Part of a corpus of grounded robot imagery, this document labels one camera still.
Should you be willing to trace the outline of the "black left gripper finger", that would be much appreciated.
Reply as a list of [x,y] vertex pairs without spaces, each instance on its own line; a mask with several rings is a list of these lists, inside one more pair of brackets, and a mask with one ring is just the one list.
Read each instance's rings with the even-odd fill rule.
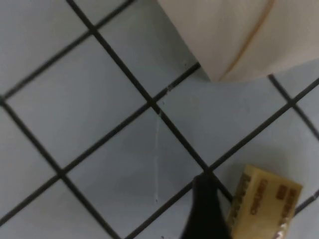
[[184,239],[229,239],[230,232],[222,215],[217,184],[207,174],[192,182],[192,207],[182,232]]

